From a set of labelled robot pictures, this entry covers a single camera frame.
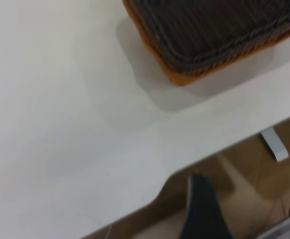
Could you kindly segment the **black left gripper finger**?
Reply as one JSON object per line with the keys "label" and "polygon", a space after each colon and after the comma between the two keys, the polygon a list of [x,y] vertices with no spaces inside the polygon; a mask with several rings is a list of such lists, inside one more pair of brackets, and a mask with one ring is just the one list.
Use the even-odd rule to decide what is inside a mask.
{"label": "black left gripper finger", "polygon": [[231,239],[216,192],[209,179],[193,174],[188,179],[187,213],[181,239]]}

